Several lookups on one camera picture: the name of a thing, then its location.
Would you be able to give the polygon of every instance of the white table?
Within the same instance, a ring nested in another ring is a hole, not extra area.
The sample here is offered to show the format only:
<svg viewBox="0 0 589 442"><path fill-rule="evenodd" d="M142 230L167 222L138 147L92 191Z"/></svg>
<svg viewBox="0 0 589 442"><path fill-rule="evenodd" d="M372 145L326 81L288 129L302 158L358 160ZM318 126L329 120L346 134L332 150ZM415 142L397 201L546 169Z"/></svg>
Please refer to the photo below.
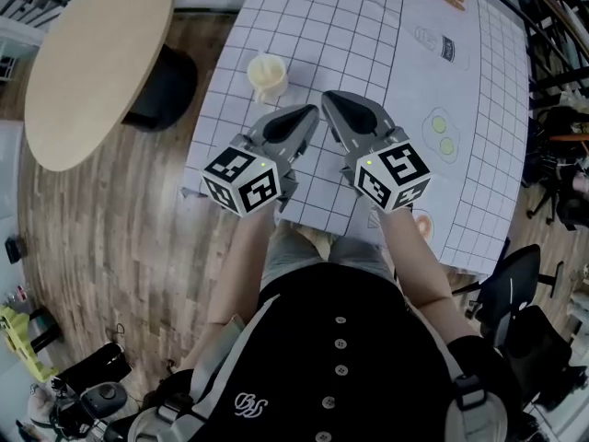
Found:
<svg viewBox="0 0 589 442"><path fill-rule="evenodd" d="M246 76L258 49L289 67L288 91L265 105ZM383 104L435 173L414 215L436 257L491 273L518 194L527 87L524 33L484 0L247 0L202 105L183 190L199 192L196 169L262 114L348 90ZM375 210L339 172L343 154L322 121L294 163L299 186L282 217L381 244Z"/></svg>

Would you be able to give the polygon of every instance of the white cup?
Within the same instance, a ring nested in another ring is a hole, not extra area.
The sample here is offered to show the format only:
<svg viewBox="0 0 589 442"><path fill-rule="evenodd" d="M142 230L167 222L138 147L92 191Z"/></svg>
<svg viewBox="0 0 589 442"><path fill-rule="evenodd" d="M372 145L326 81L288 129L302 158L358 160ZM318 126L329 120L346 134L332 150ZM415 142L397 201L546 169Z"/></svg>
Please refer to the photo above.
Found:
<svg viewBox="0 0 589 442"><path fill-rule="evenodd" d="M277 99L288 87L284 61L273 54L259 54L248 64L248 80L254 87L256 103Z"/></svg>

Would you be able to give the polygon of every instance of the printed bottle outline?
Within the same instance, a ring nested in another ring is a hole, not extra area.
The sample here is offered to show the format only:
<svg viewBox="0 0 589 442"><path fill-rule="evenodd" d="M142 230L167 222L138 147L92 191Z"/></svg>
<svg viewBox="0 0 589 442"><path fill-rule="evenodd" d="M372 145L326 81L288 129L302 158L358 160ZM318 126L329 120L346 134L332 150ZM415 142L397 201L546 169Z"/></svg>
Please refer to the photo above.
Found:
<svg viewBox="0 0 589 442"><path fill-rule="evenodd" d="M462 70L468 70L470 62L468 56L458 51L456 49L456 43L444 34L433 29L418 26L413 31L413 36L429 51L438 54Z"/></svg>

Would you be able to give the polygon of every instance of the embroidered logo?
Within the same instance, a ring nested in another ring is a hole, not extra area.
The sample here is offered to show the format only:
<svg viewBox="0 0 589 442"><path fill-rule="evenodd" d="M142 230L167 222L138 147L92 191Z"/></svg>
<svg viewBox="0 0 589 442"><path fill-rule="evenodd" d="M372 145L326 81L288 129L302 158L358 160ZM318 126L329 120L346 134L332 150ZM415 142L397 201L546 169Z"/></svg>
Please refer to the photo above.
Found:
<svg viewBox="0 0 589 442"><path fill-rule="evenodd" d="M258 417L268 406L268 400L256 401L256 395L250 393L239 393L236 397L236 416L252 419Z"/></svg>

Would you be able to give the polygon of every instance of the yellow object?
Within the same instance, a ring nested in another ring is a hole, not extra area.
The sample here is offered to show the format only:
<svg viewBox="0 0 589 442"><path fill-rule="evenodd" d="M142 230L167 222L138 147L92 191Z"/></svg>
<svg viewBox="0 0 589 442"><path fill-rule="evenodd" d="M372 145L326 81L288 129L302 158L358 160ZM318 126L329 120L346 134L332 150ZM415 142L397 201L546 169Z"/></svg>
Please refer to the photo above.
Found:
<svg viewBox="0 0 589 442"><path fill-rule="evenodd" d="M286 65L277 55L260 53L249 61L247 72L256 103L277 99L288 87Z"/></svg>
<svg viewBox="0 0 589 442"><path fill-rule="evenodd" d="M452 142L452 139L449 137L442 139L440 142L440 150L442 151L442 154L446 154L447 156L452 154L454 152L454 143Z"/></svg>
<svg viewBox="0 0 589 442"><path fill-rule="evenodd" d="M44 383L59 373L54 366L46 367L33 351L29 340L28 314L16 313L8 306L0 307L0 329L2 329L8 349L18 354L30 374L38 381Z"/></svg>
<svg viewBox="0 0 589 442"><path fill-rule="evenodd" d="M442 118L441 116L435 116L432 120L432 126L433 126L433 130L436 131L437 133L439 133L439 134L443 133L446 128L445 119Z"/></svg>

